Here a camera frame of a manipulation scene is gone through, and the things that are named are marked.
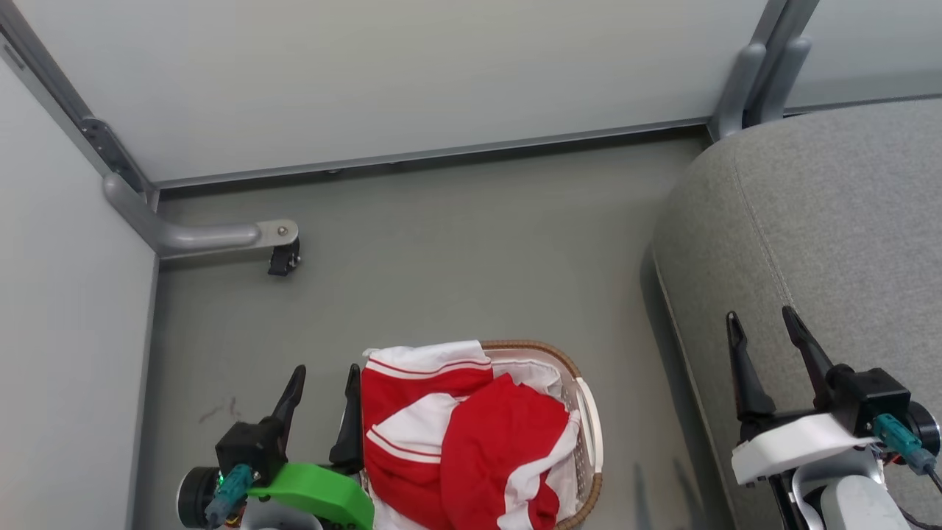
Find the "wicker basket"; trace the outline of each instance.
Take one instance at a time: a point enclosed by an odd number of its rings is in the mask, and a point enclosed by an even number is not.
[[[582,416],[579,440],[574,451],[578,481],[576,515],[560,521],[554,530],[573,530],[585,522],[602,490],[602,426],[589,386],[579,368],[560,350],[535,340],[482,340],[484,353],[494,362],[501,360],[537,360],[560,372],[562,401],[568,410],[578,409]],[[366,472],[363,485],[370,491]]]

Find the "gray sofa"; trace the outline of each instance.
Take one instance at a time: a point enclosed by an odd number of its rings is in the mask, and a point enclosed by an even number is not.
[[[723,317],[736,310],[779,410],[812,390],[781,307],[824,350],[880,366],[942,415],[942,101],[832,110],[746,129],[690,166],[658,224],[655,262],[740,530],[781,527],[769,487],[739,487]],[[896,501],[942,524],[928,478],[890,466]]]

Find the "teal cable connector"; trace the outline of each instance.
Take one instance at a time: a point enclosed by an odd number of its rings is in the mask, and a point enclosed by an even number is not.
[[[935,470],[935,456],[922,447],[922,440],[891,414],[881,414],[873,420],[873,434],[906,460],[915,474],[929,474]]]
[[[232,513],[236,503],[245,498],[252,483],[252,468],[245,464],[239,464],[226,475],[222,484],[216,489],[212,502],[206,507],[206,520],[209,521],[210,528],[216,528],[225,522],[229,514]]]

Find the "white basket handle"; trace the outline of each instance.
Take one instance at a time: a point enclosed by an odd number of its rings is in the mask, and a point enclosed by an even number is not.
[[[579,409],[582,412],[582,432],[586,434],[586,452],[589,454],[589,463],[595,469],[595,472],[602,472],[602,460],[604,451],[602,448],[602,422],[598,417],[598,408],[595,406],[595,398],[589,385],[581,378],[577,377],[579,384],[577,399]]]

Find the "white wall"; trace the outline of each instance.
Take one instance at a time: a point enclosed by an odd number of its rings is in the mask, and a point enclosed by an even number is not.
[[[942,2],[821,0],[789,107],[942,93]]]
[[[0,526],[120,530],[154,253],[3,61],[0,160]]]
[[[762,0],[16,0],[156,181],[705,117]]]

